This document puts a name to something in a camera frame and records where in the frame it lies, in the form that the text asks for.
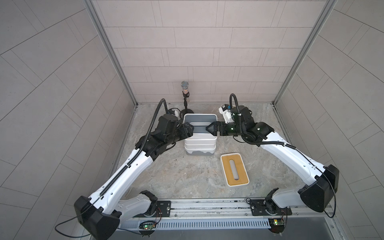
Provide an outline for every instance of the red wire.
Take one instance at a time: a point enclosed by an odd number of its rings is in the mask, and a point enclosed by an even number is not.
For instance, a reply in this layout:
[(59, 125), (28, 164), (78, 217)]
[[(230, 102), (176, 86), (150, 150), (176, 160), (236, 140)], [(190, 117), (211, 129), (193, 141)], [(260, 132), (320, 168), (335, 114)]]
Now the red wire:
[(161, 217), (162, 217), (162, 212), (161, 212), (161, 210), (160, 210), (160, 208), (157, 208), (158, 210), (159, 210), (159, 212), (160, 212), (160, 219), (159, 219), (159, 221), (158, 222), (156, 222), (155, 223), (155, 225), (154, 226), (156, 226), (160, 221), (161, 221)]
[[(283, 210), (281, 210), (281, 211), (286, 215), (286, 213)], [(284, 214), (283, 214), (283, 216), (281, 216), (281, 220), (284, 219)]]
[(156, 220), (157, 220), (157, 215), (158, 215), (158, 211), (156, 211), (156, 217), (155, 217), (155, 224), (153, 226), (156, 226)]

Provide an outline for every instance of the microphone stand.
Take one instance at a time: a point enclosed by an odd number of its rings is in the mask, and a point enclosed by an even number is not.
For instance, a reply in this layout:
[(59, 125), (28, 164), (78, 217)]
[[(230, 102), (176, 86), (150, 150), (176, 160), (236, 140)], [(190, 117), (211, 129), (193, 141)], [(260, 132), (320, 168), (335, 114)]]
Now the microphone stand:
[(184, 93), (183, 91), (183, 97), (184, 97), (184, 107), (185, 109), (180, 111), (180, 119), (184, 119), (184, 115), (187, 113), (194, 113), (191, 109), (188, 109), (188, 103), (187, 103), (187, 98), (189, 98), (189, 92)]

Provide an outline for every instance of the black end cap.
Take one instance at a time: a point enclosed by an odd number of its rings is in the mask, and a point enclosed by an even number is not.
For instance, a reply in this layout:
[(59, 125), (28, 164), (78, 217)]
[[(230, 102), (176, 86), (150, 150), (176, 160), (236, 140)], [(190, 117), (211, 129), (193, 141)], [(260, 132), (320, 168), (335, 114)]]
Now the black end cap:
[(305, 205), (316, 212), (323, 212), (332, 197), (331, 186), (322, 177), (300, 193), (300, 198)]
[(110, 214), (104, 214), (95, 206), (91, 206), (91, 199), (81, 196), (74, 203), (74, 209), (78, 216), (79, 223), (96, 239), (107, 240), (117, 229), (120, 224), (121, 212), (116, 210)]

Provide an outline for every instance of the aluminum frame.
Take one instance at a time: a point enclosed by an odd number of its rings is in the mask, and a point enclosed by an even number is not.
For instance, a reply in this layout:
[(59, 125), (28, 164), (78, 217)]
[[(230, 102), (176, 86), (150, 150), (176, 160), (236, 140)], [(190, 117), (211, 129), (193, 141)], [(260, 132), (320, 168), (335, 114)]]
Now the aluminum frame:
[(124, 74), (124, 72), (123, 72), (123, 70), (119, 64), (119, 61), (118, 61), (118, 58), (117, 58), (115, 52), (113, 51), (113, 47), (111, 45), (111, 42), (109, 41), (109, 38), (108, 38), (106, 32), (104, 31), (104, 27), (101, 24), (100, 18), (96, 13), (96, 10), (93, 6), (93, 3), (91, 0), (83, 0), (83, 2), (84, 2), (84, 6), (85, 6), (89, 16), (91, 17), (91, 20), (92, 20), (92, 22), (96, 28), (96, 31), (101, 38), (101, 42), (106, 47), (107, 53), (108, 53), (109, 57), (111, 58), (113, 66), (114, 66), (116, 72), (118, 73), (121, 81), (123, 82), (125, 89), (128, 91), (128, 95), (131, 97), (131, 99), (135, 105), (135, 108), (136, 108), (137, 104), (138, 104), (136, 101), (136, 98), (132, 92), (132, 89), (129, 87), (127, 78), (126, 78), (126, 76), (125, 76), (125, 74)]
[(280, 101), (283, 93), (287, 89), (289, 83), (291, 82), (292, 78), (295, 76), (295, 73), (297, 72), (297, 69), (299, 69), (301, 63), (304, 60), (304, 57), (307, 55), (309, 49), (311, 48), (314, 40), (316, 39), (317, 35), (319, 35), (319, 32), (321, 28), (323, 27), (324, 23), (327, 21), (329, 15), (331, 14), (334, 5), (336, 4), (337, 0), (328, 0), (319, 17), (317, 18), (310, 34), (308, 35), (307, 40), (305, 41), (303, 47), (301, 48), (295, 62), (293, 63), (287, 77), (285, 78), (283, 85), (281, 86), (279, 92), (276, 95), (276, 98), (272, 101), (274, 105), (277, 105), (278, 102)]
[[(170, 217), (161, 219), (163, 225), (158, 230), (270, 228), (266, 222), (273, 216), (252, 216), (250, 206), (245, 200), (246, 198), (159, 199), (159, 201), (171, 201), (171, 209)], [(291, 207), (291, 210), (292, 215), (289, 215), (288, 218), (325, 218), (335, 240), (347, 239), (343, 230), (338, 227), (337, 217), (328, 218), (324, 212), (315, 212), (308, 207)], [(333, 209), (328, 206), (326, 211), (331, 213)], [(155, 218), (131, 218), (122, 221), (119, 228), (138, 232), (139, 224), (149, 220), (155, 220)]]

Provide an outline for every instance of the black cable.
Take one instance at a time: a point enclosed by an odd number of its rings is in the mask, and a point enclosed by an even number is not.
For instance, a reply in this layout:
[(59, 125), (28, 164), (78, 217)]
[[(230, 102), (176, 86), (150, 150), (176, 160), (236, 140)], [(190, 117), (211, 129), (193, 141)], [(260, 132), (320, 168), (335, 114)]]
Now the black cable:
[(287, 223), (288, 223), (288, 208), (285, 207), (285, 211), (284, 210), (281, 210), (284, 214), (285, 214), (285, 222), (284, 222), (284, 229), (281, 233), (284, 232), (284, 230), (287, 228)]
[(289, 147), (289, 148), (292, 148), (296, 151), (298, 151), (310, 164), (312, 164), (319, 172), (321, 172), (321, 174), (327, 179), (329, 185), (331, 186), (332, 188), (332, 191), (333, 191), (333, 199), (334, 199), (334, 203), (335, 203), (335, 207), (334, 207), (334, 210), (333, 210), (333, 214), (332, 216), (329, 216), (327, 212), (325, 212), (325, 214), (329, 217), (329, 218), (333, 218), (335, 216), (335, 213), (336, 213), (336, 192), (331, 184), (331, 181), (327, 178), (327, 176), (325, 176), (323, 174), (323, 172), (317, 168), (317, 166), (315, 166), (308, 158), (306, 158), (306, 156), (300, 152), (295, 146), (293, 145), (290, 145), (288, 143), (285, 143), (285, 142), (279, 142), (279, 141), (266, 141), (266, 142), (250, 142), (248, 141), (244, 135), (243, 135), (243, 129), (242, 129), (242, 126), (241, 126), (241, 117), (239, 116), (239, 113), (240, 113), (240, 110), (239, 110), (239, 107), (238, 107), (238, 103), (237, 103), (237, 98), (236, 98), (236, 95), (234, 93), (231, 93), (231, 95), (229, 96), (229, 104), (232, 106), (232, 98), (235, 100), (235, 105), (236, 105), (236, 111), (237, 111), (237, 115), (238, 115), (238, 124), (240, 126), (240, 135), (242, 137), (242, 139), (244, 140), (244, 142), (248, 143), (248, 144), (251, 144), (251, 145), (268, 145), (268, 144), (276, 144), (276, 145), (282, 145), (284, 147)]
[(159, 212), (158, 211), (156, 211), (156, 217), (155, 217), (155, 224), (154, 224), (154, 226), (156, 225), (156, 221), (157, 221), (157, 215), (159, 214)]
[(58, 225), (56, 225), (56, 226), (55, 226), (55, 231), (58, 232), (58, 233), (60, 233), (60, 234), (63, 235), (63, 236), (70, 237), (70, 238), (82, 238), (82, 237), (89, 236), (90, 234), (83, 235), (83, 236), (77, 236), (77, 237), (69, 236), (69, 235), (66, 235), (66, 234), (60, 232), (59, 230), (57, 230), (57, 227), (60, 226), (60, 225), (63, 224), (63, 223), (69, 222), (69, 221), (71, 221), (71, 220), (73, 220), (73, 219), (75, 219), (75, 218), (77, 218), (77, 217), (80, 217), (80, 216), (81, 216), (83, 213), (85, 213), (90, 207), (92, 207), (92, 206), (93, 206), (99, 199), (100, 199), (100, 198), (96, 199), (96, 201), (94, 201), (89, 207), (87, 207), (87, 209), (85, 209), (82, 213), (80, 213), (80, 214), (77, 215), (76, 217), (73, 217), (73, 218), (71, 218), (71, 219), (69, 219), (69, 220), (67, 220), (67, 221), (63, 221), (63, 222), (59, 223)]
[(132, 232), (132, 231), (129, 231), (129, 230), (123, 229), (123, 228), (117, 228), (117, 229), (124, 230), (124, 231), (127, 231), (127, 232), (131, 232), (131, 233), (134, 233), (134, 234), (137, 234), (137, 235), (142, 235), (141, 233)]
[(245, 142), (240, 142), (239, 140), (237, 140), (237, 139), (235, 138), (234, 135), (233, 135), (232, 137), (233, 137), (233, 139), (234, 139), (235, 141), (237, 141), (237, 142), (239, 142), (239, 143), (245, 143)]
[(298, 151), (305, 159), (307, 159), (307, 161), (310, 162), (317, 170), (319, 170), (321, 172), (321, 174), (325, 177), (325, 179), (327, 179), (329, 185), (331, 186), (332, 191), (333, 191), (333, 200), (335, 202), (335, 207), (334, 207), (332, 216), (329, 216), (329, 214), (326, 211), (324, 211), (324, 212), (329, 218), (333, 218), (336, 214), (336, 192), (335, 192), (335, 189), (333, 188), (333, 186), (331, 184), (331, 181), (327, 178), (327, 176), (325, 176), (325, 174), (323, 174), (323, 172), (320, 169), (317, 168), (317, 166), (315, 166), (308, 158), (306, 158), (306, 156), (302, 152), (300, 152), (298, 149), (295, 149), (295, 150)]
[(175, 144), (173, 144), (172, 145), (172, 147), (170, 147), (170, 148), (167, 148), (164, 152), (166, 152), (166, 151), (168, 151), (168, 150), (170, 150), (171, 148), (173, 148), (174, 146), (176, 145), (176, 143)]
[(163, 213), (161, 212), (160, 208), (158, 207), (157, 209), (158, 209), (159, 212), (160, 212), (160, 219), (159, 219), (159, 221), (158, 221), (157, 223), (155, 223), (155, 226), (161, 221), (161, 218), (162, 218), (162, 216), (163, 216)]
[(145, 145), (147, 144), (147, 141), (148, 141), (148, 138), (149, 138), (149, 135), (151, 134), (151, 131), (152, 131), (152, 128), (153, 128), (153, 125), (155, 124), (155, 120), (156, 120), (156, 117), (157, 117), (157, 114), (159, 113), (159, 110), (160, 110), (160, 107), (161, 107), (161, 104), (164, 103), (164, 107), (165, 107), (165, 110), (166, 110), (166, 113), (168, 113), (168, 108), (167, 108), (167, 103), (166, 103), (166, 100), (164, 98), (162, 98), (160, 100), (160, 102), (157, 104), (157, 107), (156, 107), (156, 110), (155, 110), (155, 113), (153, 114), (153, 117), (152, 117), (152, 121), (151, 121), (151, 124), (149, 125), (149, 128), (148, 128), (148, 131), (147, 131), (147, 134), (145, 135), (144, 137), (144, 140), (141, 144), (141, 147), (140, 149), (138, 150), (138, 152), (135, 154), (135, 156), (126, 164), (124, 165), (124, 167), (113, 177), (113, 179), (105, 186), (105, 188), (100, 192), (100, 197), (102, 197), (107, 191), (108, 189), (115, 183), (115, 181), (121, 176), (121, 174), (127, 169), (127, 168), (130, 168), (131, 167), (131, 164), (133, 163), (133, 161), (136, 160), (136, 158), (140, 155), (140, 153), (143, 151)]

